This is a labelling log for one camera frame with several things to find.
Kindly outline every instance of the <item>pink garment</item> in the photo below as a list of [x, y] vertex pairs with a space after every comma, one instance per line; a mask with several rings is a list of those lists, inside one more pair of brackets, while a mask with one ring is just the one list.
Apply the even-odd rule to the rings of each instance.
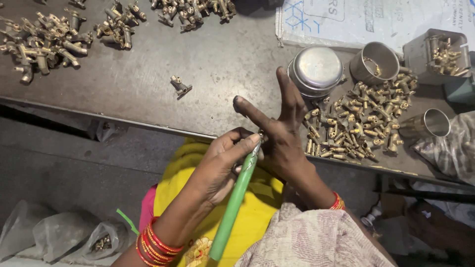
[[142, 212], [140, 213], [139, 231], [142, 233], [147, 227], [147, 224], [153, 218], [153, 203], [155, 201], [155, 194], [157, 193], [157, 185], [153, 185], [145, 194], [142, 200]]

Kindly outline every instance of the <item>clear plastic bag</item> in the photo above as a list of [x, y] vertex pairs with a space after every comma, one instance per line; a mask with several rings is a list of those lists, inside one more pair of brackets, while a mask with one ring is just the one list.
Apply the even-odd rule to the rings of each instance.
[[88, 212], [64, 212], [41, 220], [33, 236], [44, 261], [51, 262], [83, 242], [97, 225]]
[[[106, 236], [110, 237], [110, 248], [100, 251], [94, 251], [92, 248]], [[129, 234], [127, 228], [123, 223], [101, 222], [92, 232], [89, 240], [81, 248], [82, 255], [87, 260], [97, 260], [112, 256], [115, 252], [121, 251], [125, 246], [128, 246]]]
[[412, 149], [443, 174], [475, 185], [475, 111], [455, 116], [450, 126], [446, 137], [420, 139]]
[[0, 261], [35, 245], [32, 232], [34, 226], [55, 213], [44, 206], [20, 200], [3, 225], [0, 236]]

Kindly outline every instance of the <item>green tool handle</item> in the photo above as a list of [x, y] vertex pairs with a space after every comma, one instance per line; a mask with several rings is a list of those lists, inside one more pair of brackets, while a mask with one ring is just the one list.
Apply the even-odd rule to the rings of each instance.
[[257, 153], [261, 147], [261, 141], [257, 144], [254, 150], [247, 155], [244, 163], [241, 167], [241, 172], [239, 173], [238, 180], [234, 185], [233, 192], [229, 198], [228, 206], [224, 211], [223, 219], [219, 224], [218, 230], [211, 245], [211, 250], [209, 251], [209, 256], [215, 260], [220, 261], [223, 256], [224, 248], [226, 247], [229, 236], [231, 235], [231, 230], [233, 229], [234, 222], [238, 216], [239, 207], [241, 206], [242, 200], [244, 199], [244, 194], [246, 193], [247, 186], [251, 180], [252, 173], [257, 164]]

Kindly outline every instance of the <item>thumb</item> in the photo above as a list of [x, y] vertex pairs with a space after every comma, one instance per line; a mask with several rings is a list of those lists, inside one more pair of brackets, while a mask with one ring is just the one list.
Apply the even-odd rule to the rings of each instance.
[[246, 139], [239, 141], [233, 148], [224, 152], [227, 162], [234, 164], [240, 158], [247, 156], [256, 147], [260, 139], [261, 136], [257, 133], [254, 133], [248, 136]]

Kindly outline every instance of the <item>woman's right hand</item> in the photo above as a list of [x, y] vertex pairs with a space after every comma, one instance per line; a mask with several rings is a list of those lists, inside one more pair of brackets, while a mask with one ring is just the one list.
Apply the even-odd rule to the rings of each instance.
[[276, 75], [282, 95], [282, 108], [277, 120], [268, 118], [243, 97], [236, 96], [233, 104], [236, 111], [264, 131], [268, 138], [261, 145], [265, 162], [277, 175], [292, 184], [295, 179], [301, 178], [302, 171], [308, 170], [309, 165], [314, 168], [305, 157], [299, 132], [308, 109], [284, 68], [279, 67]]

